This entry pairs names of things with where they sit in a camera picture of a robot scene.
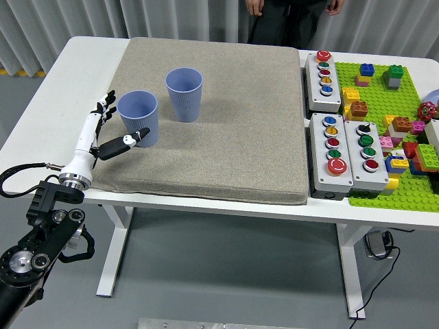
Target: gray cushion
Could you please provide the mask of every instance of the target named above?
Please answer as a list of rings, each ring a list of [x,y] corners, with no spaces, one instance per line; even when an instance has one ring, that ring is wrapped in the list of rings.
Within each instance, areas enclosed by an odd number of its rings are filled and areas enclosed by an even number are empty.
[[[178,122],[165,85],[180,66],[204,76],[201,113]],[[93,187],[262,204],[305,204],[308,196],[302,82],[296,49],[134,38],[109,90],[157,96],[160,137],[93,170]],[[118,114],[99,144],[126,134]]]

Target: blue plastic cup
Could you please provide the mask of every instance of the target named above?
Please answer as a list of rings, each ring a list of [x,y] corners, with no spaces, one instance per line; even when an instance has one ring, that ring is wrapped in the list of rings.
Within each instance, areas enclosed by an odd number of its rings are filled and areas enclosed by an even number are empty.
[[[129,133],[145,127],[150,129],[137,146],[150,147],[158,142],[158,101],[152,93],[134,90],[124,94],[117,104],[117,112]]]
[[[201,73],[190,67],[179,67],[166,75],[165,82],[178,120],[195,121],[200,115]]]

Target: robotic arm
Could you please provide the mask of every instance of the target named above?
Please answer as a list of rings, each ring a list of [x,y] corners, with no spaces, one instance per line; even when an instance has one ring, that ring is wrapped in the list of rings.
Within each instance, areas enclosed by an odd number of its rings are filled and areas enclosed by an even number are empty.
[[[32,230],[0,258],[0,328],[9,328],[26,306],[43,298],[43,286],[56,260],[70,263],[93,256],[95,242],[84,225],[84,211],[79,208],[70,211],[54,210],[54,206],[57,201],[81,204],[84,200],[83,191],[92,184],[91,171],[97,159],[107,160],[128,151],[150,132],[148,128],[143,128],[98,147],[101,127],[115,112],[115,108],[108,107],[115,100],[115,92],[111,91],[97,102],[86,118],[74,157],[67,166],[25,164],[8,169],[0,175],[0,195],[4,197],[19,197],[36,191],[26,214]],[[11,195],[4,192],[3,183],[6,179],[32,167],[61,171],[59,184],[48,182],[54,176],[51,175],[24,193]],[[74,247],[75,241],[81,236],[87,241],[87,252],[65,256],[63,249],[68,245]]]

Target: table leg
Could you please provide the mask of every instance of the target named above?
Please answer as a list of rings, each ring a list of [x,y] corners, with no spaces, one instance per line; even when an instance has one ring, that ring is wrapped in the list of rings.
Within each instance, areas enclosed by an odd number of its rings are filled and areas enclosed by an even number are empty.
[[[372,226],[337,224],[338,245],[342,259],[344,288],[346,290],[346,301],[350,318],[357,318],[356,311],[364,305],[354,244],[369,232],[371,228]],[[364,310],[358,312],[358,318],[366,318]]]
[[[110,248],[108,249],[96,295],[111,297],[134,208],[109,205],[103,205],[103,207],[115,224],[115,231],[112,234]]]

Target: gray floor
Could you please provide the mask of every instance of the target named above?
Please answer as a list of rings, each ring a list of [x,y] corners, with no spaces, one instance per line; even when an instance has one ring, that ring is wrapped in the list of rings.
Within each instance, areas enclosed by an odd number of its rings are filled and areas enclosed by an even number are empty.
[[[42,80],[0,76],[0,145]],[[29,230],[28,207],[27,198],[0,199],[0,253]],[[334,225],[138,209],[108,299],[95,292],[113,226],[102,208],[81,208],[95,257],[58,262],[44,299],[12,328],[134,329],[142,317],[309,329],[352,323]],[[439,328],[439,234],[392,233],[401,257],[367,307],[367,320],[355,328]],[[391,261],[367,258],[361,243],[356,253],[368,295]]]

